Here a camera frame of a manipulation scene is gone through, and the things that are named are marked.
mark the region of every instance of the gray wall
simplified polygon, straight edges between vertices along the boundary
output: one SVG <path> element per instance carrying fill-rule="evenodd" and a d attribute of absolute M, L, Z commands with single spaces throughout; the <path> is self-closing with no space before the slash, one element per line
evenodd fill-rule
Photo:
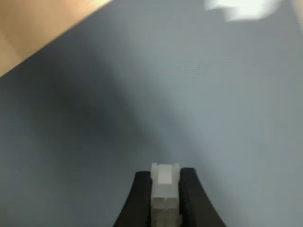
<path fill-rule="evenodd" d="M 0 220 L 109 227 L 135 171 L 179 162 L 228 227 L 300 227 L 302 72 L 287 1 L 114 0 L 0 79 Z"/>

